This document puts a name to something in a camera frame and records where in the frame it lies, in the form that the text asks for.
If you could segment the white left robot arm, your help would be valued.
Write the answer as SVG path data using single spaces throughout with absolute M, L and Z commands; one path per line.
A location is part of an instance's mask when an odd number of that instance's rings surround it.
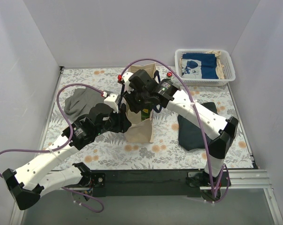
M 84 163 L 73 164 L 70 168 L 58 172 L 51 170 L 94 142 L 97 136 L 105 132 L 125 133 L 131 126 L 126 112 L 125 104 L 121 104 L 119 112 L 114 112 L 108 105 L 98 103 L 89 114 L 78 117 L 72 123 L 73 132 L 66 128 L 53 143 L 56 149 L 70 139 L 70 143 L 64 148 L 40 154 L 16 170 L 5 170 L 3 179 L 18 208 L 26 210 L 42 196 L 64 186 L 78 185 L 84 188 L 98 185 L 96 179 L 99 175 L 93 174 Z

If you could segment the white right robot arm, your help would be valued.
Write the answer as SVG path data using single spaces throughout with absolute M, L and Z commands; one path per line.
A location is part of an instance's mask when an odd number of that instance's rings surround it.
M 188 93 L 170 79 L 157 82 L 142 69 L 124 73 L 118 81 L 125 86 L 123 97 L 132 112 L 160 105 L 200 128 L 210 139 L 206 143 L 208 153 L 203 180 L 208 186 L 216 185 L 221 180 L 220 172 L 226 154 L 236 137 L 238 119 L 233 116 L 227 119 L 208 110 L 191 100 Z

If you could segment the beige canvas tote bag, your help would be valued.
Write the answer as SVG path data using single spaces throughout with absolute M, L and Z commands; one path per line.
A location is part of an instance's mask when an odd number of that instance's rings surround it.
M 157 71 L 156 64 L 151 63 L 144 66 L 132 65 L 127 72 L 135 73 L 138 70 L 145 70 L 151 78 L 154 77 L 154 73 Z M 124 101 L 127 106 L 127 118 L 132 123 L 131 127 L 124 133 L 125 139 L 129 143 L 153 143 L 153 112 L 149 119 L 141 120 L 141 111 L 134 113 L 129 109 L 129 105 Z

